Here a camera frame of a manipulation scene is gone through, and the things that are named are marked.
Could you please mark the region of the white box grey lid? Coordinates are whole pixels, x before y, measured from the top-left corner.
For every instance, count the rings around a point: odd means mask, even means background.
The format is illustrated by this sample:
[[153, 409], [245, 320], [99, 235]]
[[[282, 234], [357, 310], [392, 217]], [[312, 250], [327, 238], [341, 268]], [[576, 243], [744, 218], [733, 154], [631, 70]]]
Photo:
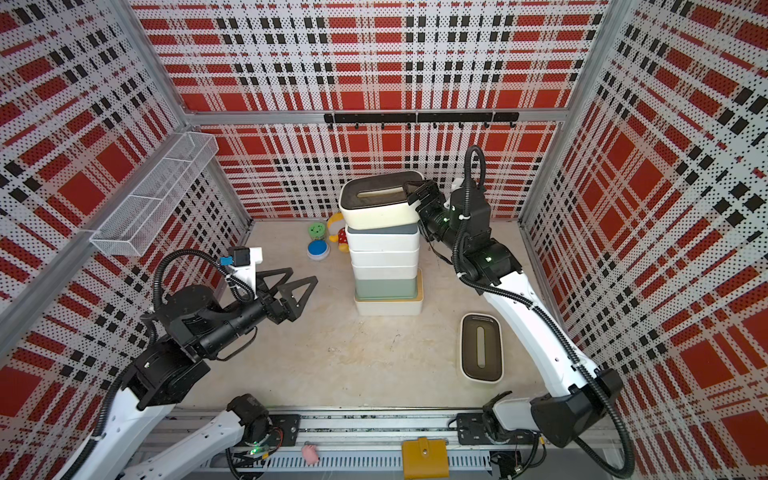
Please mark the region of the white box grey lid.
[[414, 251], [420, 245], [416, 223], [368, 230], [346, 227], [345, 231], [349, 248], [355, 252]]

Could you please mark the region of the cream box dark lid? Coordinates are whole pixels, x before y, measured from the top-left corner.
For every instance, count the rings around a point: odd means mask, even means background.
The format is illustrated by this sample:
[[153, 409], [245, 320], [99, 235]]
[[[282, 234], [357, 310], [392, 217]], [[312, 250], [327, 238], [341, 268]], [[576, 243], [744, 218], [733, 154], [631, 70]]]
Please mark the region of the cream box dark lid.
[[459, 364], [469, 380], [496, 384], [504, 376], [500, 322], [487, 314], [468, 313], [460, 322]]
[[405, 184], [423, 179], [421, 173], [411, 170], [351, 180], [341, 189], [339, 210], [354, 230], [415, 224], [419, 216], [408, 203]]

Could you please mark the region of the white bamboo-lid box corner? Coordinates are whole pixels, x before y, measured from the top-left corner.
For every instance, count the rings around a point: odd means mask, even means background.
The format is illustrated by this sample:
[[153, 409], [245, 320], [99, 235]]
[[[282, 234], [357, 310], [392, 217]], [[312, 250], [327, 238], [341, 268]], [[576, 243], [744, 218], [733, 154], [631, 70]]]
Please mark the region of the white bamboo-lid box corner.
[[410, 267], [417, 265], [419, 250], [409, 251], [349, 251], [351, 263], [358, 267]]

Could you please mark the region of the mint green square tissue box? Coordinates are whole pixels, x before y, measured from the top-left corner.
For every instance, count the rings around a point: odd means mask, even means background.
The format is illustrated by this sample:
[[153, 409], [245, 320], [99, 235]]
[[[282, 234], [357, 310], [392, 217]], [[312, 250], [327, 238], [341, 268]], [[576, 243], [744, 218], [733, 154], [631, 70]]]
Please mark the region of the mint green square tissue box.
[[411, 300], [418, 296], [418, 277], [355, 281], [358, 301]]

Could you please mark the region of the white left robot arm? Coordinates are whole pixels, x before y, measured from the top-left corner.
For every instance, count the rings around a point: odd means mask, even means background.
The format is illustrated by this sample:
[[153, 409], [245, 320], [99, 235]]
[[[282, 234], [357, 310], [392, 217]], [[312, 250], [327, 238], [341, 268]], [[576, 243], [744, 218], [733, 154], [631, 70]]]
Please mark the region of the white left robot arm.
[[57, 473], [59, 479], [176, 479], [223, 450], [245, 444], [264, 456], [285, 439], [281, 426], [251, 394], [231, 400], [212, 421], [157, 456], [134, 467], [128, 462], [155, 426], [210, 371], [226, 361], [223, 350], [255, 336], [268, 319], [295, 321], [318, 280], [291, 278], [289, 268], [258, 274], [250, 302], [223, 307], [211, 288], [185, 287], [156, 306], [151, 319], [166, 329], [109, 388], [94, 429]]

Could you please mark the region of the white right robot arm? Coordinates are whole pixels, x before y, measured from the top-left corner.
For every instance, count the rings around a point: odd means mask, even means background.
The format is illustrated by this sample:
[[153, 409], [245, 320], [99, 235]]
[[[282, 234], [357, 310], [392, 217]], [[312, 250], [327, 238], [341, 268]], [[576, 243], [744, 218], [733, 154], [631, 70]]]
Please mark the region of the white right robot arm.
[[[498, 442], [515, 430], [531, 430], [559, 448], [575, 444], [613, 477], [630, 478], [636, 459], [616, 408], [623, 389], [620, 375], [612, 368], [599, 368], [575, 345], [536, 295], [520, 262], [492, 237], [483, 187], [467, 178], [449, 198], [432, 180], [408, 181], [403, 188], [425, 239], [450, 248], [458, 280], [505, 320], [544, 382], [542, 396], [514, 400], [500, 394], [485, 406], [489, 438]], [[623, 451], [620, 466], [603, 459], [581, 437], [604, 417], [611, 419], [618, 434]]]

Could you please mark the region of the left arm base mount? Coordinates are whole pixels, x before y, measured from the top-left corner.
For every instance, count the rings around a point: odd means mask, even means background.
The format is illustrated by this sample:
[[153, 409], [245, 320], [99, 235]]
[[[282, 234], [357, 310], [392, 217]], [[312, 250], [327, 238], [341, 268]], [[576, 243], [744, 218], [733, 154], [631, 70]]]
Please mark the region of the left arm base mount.
[[301, 416], [298, 414], [278, 414], [259, 418], [245, 427], [240, 446], [265, 452], [285, 446], [294, 446], [297, 441]]

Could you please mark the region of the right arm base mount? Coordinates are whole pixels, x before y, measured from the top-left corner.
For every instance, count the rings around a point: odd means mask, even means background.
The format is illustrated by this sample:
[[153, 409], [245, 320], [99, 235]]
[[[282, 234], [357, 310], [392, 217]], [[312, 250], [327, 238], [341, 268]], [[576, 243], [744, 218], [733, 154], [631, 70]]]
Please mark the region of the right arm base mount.
[[458, 442], [463, 446], [533, 445], [535, 432], [526, 429], [505, 430], [484, 413], [459, 413], [454, 421]]

